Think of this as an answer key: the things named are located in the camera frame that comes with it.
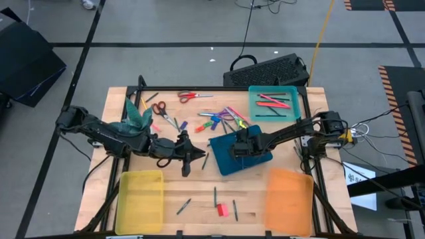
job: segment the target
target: teal cloth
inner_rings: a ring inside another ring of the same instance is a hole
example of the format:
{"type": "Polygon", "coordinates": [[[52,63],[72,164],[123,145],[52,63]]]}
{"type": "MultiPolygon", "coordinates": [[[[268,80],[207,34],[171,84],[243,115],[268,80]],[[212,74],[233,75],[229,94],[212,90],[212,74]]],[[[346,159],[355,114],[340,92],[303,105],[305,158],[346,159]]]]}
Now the teal cloth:
{"type": "Polygon", "coordinates": [[[110,126],[122,134],[136,135],[144,130],[148,130],[152,124],[152,108],[148,108],[140,115],[139,110],[130,99],[126,98],[127,119],[122,122],[112,122],[110,126]]]}

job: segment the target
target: red eraser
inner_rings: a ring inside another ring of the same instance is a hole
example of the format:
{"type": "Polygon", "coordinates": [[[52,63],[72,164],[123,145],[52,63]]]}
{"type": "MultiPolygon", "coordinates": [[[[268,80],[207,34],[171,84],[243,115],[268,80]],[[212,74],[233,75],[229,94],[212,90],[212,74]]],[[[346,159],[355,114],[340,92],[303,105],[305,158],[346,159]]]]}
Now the red eraser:
{"type": "Polygon", "coordinates": [[[217,204],[217,210],[219,216],[228,216],[227,206],[225,204],[217,204]]]}

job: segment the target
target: scissors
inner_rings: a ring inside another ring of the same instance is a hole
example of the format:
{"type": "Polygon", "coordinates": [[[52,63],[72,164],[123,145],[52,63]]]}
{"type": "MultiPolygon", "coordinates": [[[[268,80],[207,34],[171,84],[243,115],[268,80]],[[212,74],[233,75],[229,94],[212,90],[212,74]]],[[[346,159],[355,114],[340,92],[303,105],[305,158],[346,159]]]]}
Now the scissors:
{"type": "Polygon", "coordinates": [[[177,126],[175,125],[175,122],[168,116],[167,112],[165,111],[165,104],[164,101],[160,101],[158,103],[152,104],[152,110],[153,113],[156,115],[162,116],[164,119],[166,119],[174,128],[177,129],[177,126]]]}
{"type": "Polygon", "coordinates": [[[221,118],[223,120],[233,120],[233,116],[231,116],[226,109],[222,110],[219,113],[198,113],[200,116],[216,116],[218,118],[221,118]]]}
{"type": "Polygon", "coordinates": [[[177,93],[177,96],[180,98],[180,103],[187,103],[190,99],[196,97],[213,97],[213,95],[201,95],[187,90],[177,93]]]}
{"type": "Polygon", "coordinates": [[[247,121],[245,121],[245,120],[243,120],[243,119],[240,119],[231,109],[229,109],[228,107],[225,107],[225,110],[234,118],[234,120],[235,120],[235,122],[236,122],[236,124],[237,124],[237,126],[238,126],[238,129],[246,129],[246,126],[245,125],[248,125],[248,122],[247,121]]]}

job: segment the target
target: orange striped tape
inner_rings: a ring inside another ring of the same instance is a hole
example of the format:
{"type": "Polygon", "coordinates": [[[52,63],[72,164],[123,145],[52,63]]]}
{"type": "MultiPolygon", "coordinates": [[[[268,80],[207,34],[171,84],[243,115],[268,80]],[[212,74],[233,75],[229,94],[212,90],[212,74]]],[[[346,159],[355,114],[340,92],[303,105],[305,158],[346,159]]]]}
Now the orange striped tape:
{"type": "Polygon", "coordinates": [[[387,11],[396,11],[394,2],[392,0],[382,0],[384,8],[387,11]]]}
{"type": "MultiPolygon", "coordinates": [[[[384,0],[384,3],[386,4],[386,6],[388,6],[387,10],[394,11],[390,8],[390,5],[388,4],[388,2],[390,1],[391,0],[384,0]]],[[[396,128],[399,134],[399,138],[401,140],[401,144],[403,146],[404,154],[406,155],[406,159],[409,162],[417,163],[417,160],[415,159],[415,156],[414,156],[412,144],[410,143],[408,134],[406,133],[406,126],[404,125],[404,121],[401,117],[400,110],[397,108],[398,104],[397,104],[394,92],[392,91],[391,82],[388,79],[388,72],[386,71],[385,66],[378,66],[378,70],[381,76],[382,84],[384,86],[386,98],[388,100],[390,108],[395,109],[392,112],[392,116],[394,118],[394,123],[396,124],[396,128]]]]}
{"type": "Polygon", "coordinates": [[[351,1],[350,0],[344,0],[344,5],[345,5],[346,10],[351,11],[351,9],[353,9],[351,7],[351,1]]]}

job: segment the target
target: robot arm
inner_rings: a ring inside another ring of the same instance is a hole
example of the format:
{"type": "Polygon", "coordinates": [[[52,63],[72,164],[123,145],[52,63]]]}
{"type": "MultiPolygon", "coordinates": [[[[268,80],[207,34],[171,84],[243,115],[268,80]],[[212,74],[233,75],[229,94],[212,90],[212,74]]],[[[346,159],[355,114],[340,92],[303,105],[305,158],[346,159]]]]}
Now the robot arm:
{"type": "Polygon", "coordinates": [[[273,150],[277,145],[301,136],[311,136],[307,141],[311,156],[326,156],[327,143],[340,142],[345,137],[343,120],[337,112],[320,112],[312,118],[303,119],[289,127],[274,133],[260,133],[248,137],[248,129],[242,129],[236,134],[236,143],[232,146],[231,154],[234,157],[256,156],[273,150]]]}
{"type": "Polygon", "coordinates": [[[56,121],[60,133],[83,133],[103,144],[106,153],[114,157],[128,157],[130,153],[154,159],[183,161],[182,176],[191,172],[191,161],[205,156],[202,149],[192,145],[187,131],[182,131],[176,142],[150,134],[149,128],[137,133],[121,133],[116,127],[101,121],[83,107],[64,107],[56,121]]]}

